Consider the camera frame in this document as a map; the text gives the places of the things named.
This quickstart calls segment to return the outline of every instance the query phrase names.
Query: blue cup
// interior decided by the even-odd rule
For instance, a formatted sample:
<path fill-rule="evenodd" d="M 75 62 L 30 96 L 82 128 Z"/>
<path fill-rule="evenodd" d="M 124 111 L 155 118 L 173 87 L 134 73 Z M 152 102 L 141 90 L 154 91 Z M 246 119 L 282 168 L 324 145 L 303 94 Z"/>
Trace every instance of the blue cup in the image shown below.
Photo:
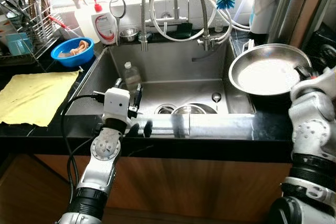
<path fill-rule="evenodd" d="M 13 56 L 30 54 L 33 51 L 32 42 L 26 33 L 6 35 L 7 46 Z"/>

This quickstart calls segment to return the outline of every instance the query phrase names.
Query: yellow cloth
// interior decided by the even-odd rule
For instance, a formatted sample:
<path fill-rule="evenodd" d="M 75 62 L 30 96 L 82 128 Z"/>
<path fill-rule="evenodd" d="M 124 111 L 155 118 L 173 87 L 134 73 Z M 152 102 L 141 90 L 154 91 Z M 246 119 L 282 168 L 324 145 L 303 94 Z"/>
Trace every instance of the yellow cloth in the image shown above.
<path fill-rule="evenodd" d="M 0 122 L 48 126 L 77 77 L 78 71 L 13 76 L 0 92 Z"/>

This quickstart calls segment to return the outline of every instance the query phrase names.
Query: pan handle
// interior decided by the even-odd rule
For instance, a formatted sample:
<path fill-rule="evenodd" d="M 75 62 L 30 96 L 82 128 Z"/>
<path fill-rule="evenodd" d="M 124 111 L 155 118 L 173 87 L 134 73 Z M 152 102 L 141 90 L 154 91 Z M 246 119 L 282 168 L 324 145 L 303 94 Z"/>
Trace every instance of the pan handle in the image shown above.
<path fill-rule="evenodd" d="M 245 51 L 245 48 L 247 48 L 247 51 L 250 51 L 252 48 L 254 48 L 254 39 L 249 39 L 248 42 L 243 44 L 242 53 Z"/>

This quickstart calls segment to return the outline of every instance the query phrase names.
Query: soap dispenser bottle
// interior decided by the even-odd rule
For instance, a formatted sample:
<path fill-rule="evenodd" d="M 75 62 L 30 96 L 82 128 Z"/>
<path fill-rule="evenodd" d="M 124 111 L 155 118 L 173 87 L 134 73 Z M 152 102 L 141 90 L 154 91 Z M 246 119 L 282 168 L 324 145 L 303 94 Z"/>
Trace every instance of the soap dispenser bottle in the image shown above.
<path fill-rule="evenodd" d="M 133 67 L 131 65 L 131 62 L 128 61 L 125 63 L 125 69 L 123 74 L 128 91 L 131 94 L 134 94 L 137 90 L 136 88 L 138 84 L 141 83 L 141 77 L 138 68 Z"/>
<path fill-rule="evenodd" d="M 94 0 L 94 2 L 96 13 L 91 16 L 94 30 L 103 44 L 114 44 L 117 36 L 117 21 L 109 10 L 103 10 L 102 6 L 97 3 L 97 0 Z"/>

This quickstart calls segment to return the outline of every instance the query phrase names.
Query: black cable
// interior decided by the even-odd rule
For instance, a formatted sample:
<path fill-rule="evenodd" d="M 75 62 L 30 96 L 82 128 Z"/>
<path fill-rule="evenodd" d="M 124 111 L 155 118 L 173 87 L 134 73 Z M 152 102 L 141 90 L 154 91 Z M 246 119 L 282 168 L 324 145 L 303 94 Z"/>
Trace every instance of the black cable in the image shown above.
<path fill-rule="evenodd" d="M 82 148 L 84 145 L 86 145 L 87 143 L 89 143 L 89 142 L 91 142 L 91 141 L 93 141 L 93 139 L 95 139 L 95 137 L 96 136 L 93 136 L 93 137 L 91 137 L 90 139 L 88 139 L 88 140 L 86 140 L 85 142 L 83 142 L 83 143 L 81 143 L 76 149 L 74 149 L 74 151 L 69 155 L 69 158 L 68 158 L 68 162 L 67 162 L 67 172 L 68 172 L 68 174 L 69 174 L 69 172 L 70 172 L 70 174 L 71 174 L 71 167 L 70 167 L 70 165 L 71 165 L 71 160 L 72 160 L 72 158 L 73 159 L 75 159 L 75 157 L 74 157 L 74 154 L 80 149 L 80 148 Z M 71 189 L 70 189 L 70 199 L 69 199 L 69 204 L 72 202 L 72 199 L 74 198 L 74 189 L 73 189 L 74 187 L 73 186 L 71 186 Z"/>
<path fill-rule="evenodd" d="M 78 183 L 78 177 L 79 176 L 78 176 L 77 164 L 76 164 L 75 158 L 73 157 L 73 155 L 71 155 L 72 151 L 71 151 L 70 144 L 69 144 L 69 141 L 68 141 L 66 133 L 65 133 L 64 118 L 65 118 L 65 114 L 67 113 L 67 111 L 70 108 L 70 106 L 72 105 L 72 103 L 74 101 L 80 99 L 80 98 L 85 98 L 85 97 L 94 98 L 95 95 L 84 94 L 84 95 L 79 95 L 77 97 L 74 97 L 74 98 L 70 99 L 68 101 L 68 103 L 66 104 L 66 106 L 64 107 L 62 115 L 61 115 L 61 133 L 62 133 L 64 142 L 66 143 L 66 147 L 67 147 L 69 156 L 71 156 L 71 162 L 72 162 L 72 166 L 73 166 L 73 171 L 75 172 L 75 185 L 74 185 L 74 181 L 73 181 L 73 178 L 72 178 L 71 170 L 70 169 L 67 170 L 67 172 L 68 172 L 68 179 L 69 179 L 69 183 L 70 183 L 70 191 L 72 192 L 71 193 L 72 195 L 74 193 L 74 191 L 73 191 L 74 189 L 73 188 L 74 188 L 74 186 L 77 185 L 77 183 Z"/>

